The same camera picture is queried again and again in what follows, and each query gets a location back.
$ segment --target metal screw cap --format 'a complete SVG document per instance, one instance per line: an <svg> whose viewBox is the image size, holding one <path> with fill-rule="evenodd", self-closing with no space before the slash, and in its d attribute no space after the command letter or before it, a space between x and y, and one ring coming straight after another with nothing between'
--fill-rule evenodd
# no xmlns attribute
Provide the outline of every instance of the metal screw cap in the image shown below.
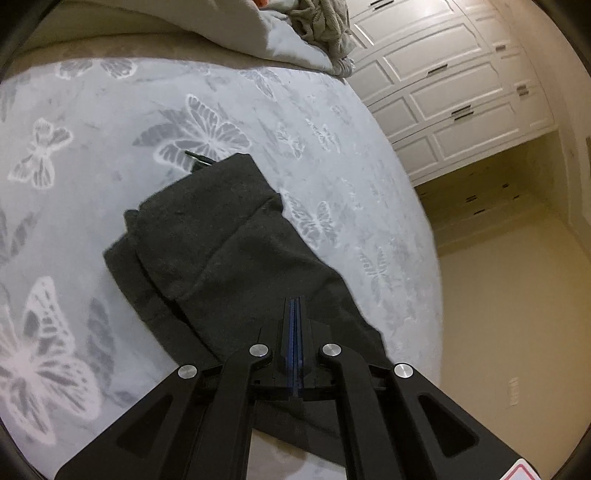
<svg viewBox="0 0 591 480"><path fill-rule="evenodd" d="M342 352L342 348L339 347L336 343L327 343L322 347L322 352L328 356L337 356Z"/></svg>
<svg viewBox="0 0 591 480"><path fill-rule="evenodd" d="M269 353L269 347L262 343L256 343L248 350L252 356L265 356Z"/></svg>
<svg viewBox="0 0 591 480"><path fill-rule="evenodd" d="M184 378L185 380L193 378L195 375L197 375L197 368L193 365L183 365L178 369L178 375L180 378Z"/></svg>
<svg viewBox="0 0 591 480"><path fill-rule="evenodd" d="M414 370L410 365L398 364L394 367L394 373L396 374L397 377L408 378L408 377L412 377Z"/></svg>

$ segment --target white drawer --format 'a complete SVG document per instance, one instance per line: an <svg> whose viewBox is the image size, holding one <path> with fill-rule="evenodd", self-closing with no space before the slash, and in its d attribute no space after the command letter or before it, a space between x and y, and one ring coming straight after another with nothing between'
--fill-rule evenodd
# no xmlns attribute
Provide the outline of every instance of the white drawer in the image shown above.
<svg viewBox="0 0 591 480"><path fill-rule="evenodd" d="M488 0L454 0L466 15L480 14L496 10Z"/></svg>
<svg viewBox="0 0 591 480"><path fill-rule="evenodd" d="M503 81L495 57L489 54L426 79L374 103L369 110L391 143L454 118L514 88Z"/></svg>
<svg viewBox="0 0 591 480"><path fill-rule="evenodd" d="M466 17L414 34L357 63L349 84L366 105L490 52Z"/></svg>
<svg viewBox="0 0 591 480"><path fill-rule="evenodd" d="M513 35L498 10L470 15L469 18L491 50L502 52L520 46L519 40Z"/></svg>
<svg viewBox="0 0 591 480"><path fill-rule="evenodd" d="M519 111L526 131L550 127L554 123L550 104L541 87L534 86L518 94Z"/></svg>
<svg viewBox="0 0 591 480"><path fill-rule="evenodd" d="M386 0L353 16L351 30L362 47L351 57L360 60L392 42L462 15L453 0Z"/></svg>
<svg viewBox="0 0 591 480"><path fill-rule="evenodd" d="M443 120L393 145L412 181L553 124L543 90L534 87Z"/></svg>
<svg viewBox="0 0 591 480"><path fill-rule="evenodd" d="M523 48L518 47L497 52L496 58L502 77L514 89L523 85L531 87L540 84L534 67Z"/></svg>

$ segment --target white butterfly design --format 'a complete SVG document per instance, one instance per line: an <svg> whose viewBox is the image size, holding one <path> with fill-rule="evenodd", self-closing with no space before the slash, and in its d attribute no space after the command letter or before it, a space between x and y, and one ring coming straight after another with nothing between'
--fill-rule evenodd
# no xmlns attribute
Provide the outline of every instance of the white butterfly design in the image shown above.
<svg viewBox="0 0 591 480"><path fill-rule="evenodd" d="M363 206L357 201L357 194L355 193L355 187L349 182L347 179L341 177L340 179L345 186L349 189L349 198L351 199L351 204L353 204L353 210L363 210Z"/></svg>
<svg viewBox="0 0 591 480"><path fill-rule="evenodd" d="M281 79L275 73L273 73L272 70L265 68L256 70L241 70L240 75L254 82L256 88L258 88L269 98L275 98L273 90L271 89L271 85L269 84L269 80L275 83L282 83Z"/></svg>
<svg viewBox="0 0 591 480"><path fill-rule="evenodd" d="M338 246L339 238L327 202L320 202L313 214L286 190L281 190L281 195L287 200L295 228L311 248L318 250L323 238L333 247Z"/></svg>
<svg viewBox="0 0 591 480"><path fill-rule="evenodd" d="M26 183L30 181L38 190L53 187L56 172L51 162L53 152L69 145L74 138L65 128L56 128L40 118L33 124L33 141L28 147L29 155L19 161L8 174L8 180Z"/></svg>
<svg viewBox="0 0 591 480"><path fill-rule="evenodd" d="M359 259L363 264L363 269L368 277L371 278L371 291L374 295L376 303L379 305L382 301L382 286L385 284L390 291L393 291L392 278L388 272L388 263L384 251L380 247L376 247L377 266L365 255L361 249L358 249Z"/></svg>
<svg viewBox="0 0 591 480"><path fill-rule="evenodd" d="M172 122L175 134L182 138L160 144L154 151L157 163L190 171L193 160L185 150L218 161L250 147L250 140L236 125L224 120L220 113L194 95L187 95L185 110L162 114Z"/></svg>
<svg viewBox="0 0 591 480"><path fill-rule="evenodd" d="M133 76L138 69L138 66L130 59L116 57L106 59L81 58L64 60L57 64L56 76L62 80L72 80L84 75L90 70L95 65L95 60L99 63L101 68L115 80L129 78Z"/></svg>
<svg viewBox="0 0 591 480"><path fill-rule="evenodd" d="M329 152L329 151L331 151L330 145L332 144L335 146L336 151L338 153L340 153L340 144L339 144L338 140L336 139L336 137L329 130L329 128L326 124L322 125L322 130L321 130L317 126L315 126L315 124L313 124L307 118L306 118L306 123L309 125L309 127L314 132L314 135L316 136L316 138L320 142L320 145L322 145L322 148L324 148L326 151Z"/></svg>
<svg viewBox="0 0 591 480"><path fill-rule="evenodd" d="M0 304L0 394L16 424L47 445L56 443L47 402L87 421L100 413L96 378L75 350L50 277L31 289L20 335L7 302Z"/></svg>
<svg viewBox="0 0 591 480"><path fill-rule="evenodd" d="M289 133L287 133L285 125L279 124L277 127L277 138L291 147L296 159L299 160L301 158L305 146L301 144L299 138L294 138Z"/></svg>

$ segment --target dark gray towel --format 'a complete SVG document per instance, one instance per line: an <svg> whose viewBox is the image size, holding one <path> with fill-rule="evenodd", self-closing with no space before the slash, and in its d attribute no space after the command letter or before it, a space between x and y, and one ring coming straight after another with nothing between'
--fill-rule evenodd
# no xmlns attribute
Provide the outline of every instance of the dark gray towel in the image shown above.
<svg viewBox="0 0 591 480"><path fill-rule="evenodd" d="M282 210L250 155L236 154L126 212L127 234L105 260L179 364L220 364L282 318L286 297L305 296L309 316L330 325L336 342L389 368L380 333ZM345 463L333 402L260 403L255 428Z"/></svg>

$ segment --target wall outlet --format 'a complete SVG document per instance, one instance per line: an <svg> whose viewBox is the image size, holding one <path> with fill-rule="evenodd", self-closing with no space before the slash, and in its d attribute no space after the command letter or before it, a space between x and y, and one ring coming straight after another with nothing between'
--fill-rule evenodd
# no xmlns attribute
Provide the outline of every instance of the wall outlet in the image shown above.
<svg viewBox="0 0 591 480"><path fill-rule="evenodd" d="M509 380L509 406L514 407L519 403L519 378Z"/></svg>

